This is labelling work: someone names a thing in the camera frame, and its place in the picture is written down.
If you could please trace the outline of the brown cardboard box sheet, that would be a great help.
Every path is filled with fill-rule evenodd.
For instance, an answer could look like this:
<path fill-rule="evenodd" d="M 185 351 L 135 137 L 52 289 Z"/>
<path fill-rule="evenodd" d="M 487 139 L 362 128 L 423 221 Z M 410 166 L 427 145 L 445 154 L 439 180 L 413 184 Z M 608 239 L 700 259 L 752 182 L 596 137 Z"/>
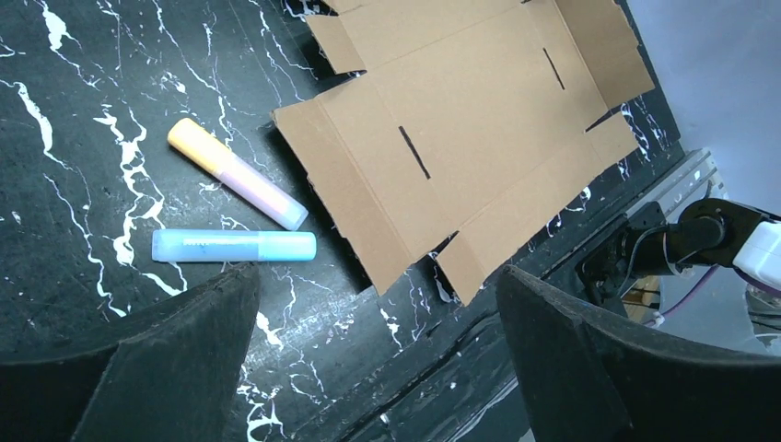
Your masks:
<path fill-rule="evenodd" d="M 614 1 L 333 1 L 307 24 L 351 79 L 273 120 L 385 293 L 430 252 L 459 299 L 636 149 L 653 88 Z"/>

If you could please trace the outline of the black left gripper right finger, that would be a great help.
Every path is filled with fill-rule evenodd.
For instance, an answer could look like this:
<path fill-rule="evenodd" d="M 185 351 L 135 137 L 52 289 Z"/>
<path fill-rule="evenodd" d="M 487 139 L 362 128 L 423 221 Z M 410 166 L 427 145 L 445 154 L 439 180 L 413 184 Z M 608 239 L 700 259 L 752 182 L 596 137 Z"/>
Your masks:
<path fill-rule="evenodd" d="M 539 441 L 776 441 L 780 360 L 657 331 L 515 266 L 495 289 Z"/>

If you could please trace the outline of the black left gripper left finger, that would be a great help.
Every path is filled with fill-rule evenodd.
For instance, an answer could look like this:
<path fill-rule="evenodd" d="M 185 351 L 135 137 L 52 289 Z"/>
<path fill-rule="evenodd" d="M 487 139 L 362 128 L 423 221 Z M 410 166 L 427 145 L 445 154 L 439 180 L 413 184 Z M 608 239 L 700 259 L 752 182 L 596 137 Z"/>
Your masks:
<path fill-rule="evenodd" d="M 260 304 L 244 263 L 75 338 L 1 355 L 5 441 L 218 441 Z"/>

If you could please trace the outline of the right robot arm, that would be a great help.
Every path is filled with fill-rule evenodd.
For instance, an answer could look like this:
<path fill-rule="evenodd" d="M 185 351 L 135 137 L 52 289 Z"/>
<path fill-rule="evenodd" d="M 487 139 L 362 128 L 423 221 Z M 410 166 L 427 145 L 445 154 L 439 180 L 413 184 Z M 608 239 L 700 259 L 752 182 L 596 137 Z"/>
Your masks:
<path fill-rule="evenodd" d="M 780 289 L 779 215 L 719 198 L 689 204 L 675 222 L 659 203 L 648 203 L 617 217 L 584 250 L 576 271 L 597 305 L 626 294 L 644 277 L 694 266 L 729 268 L 763 289 Z"/>

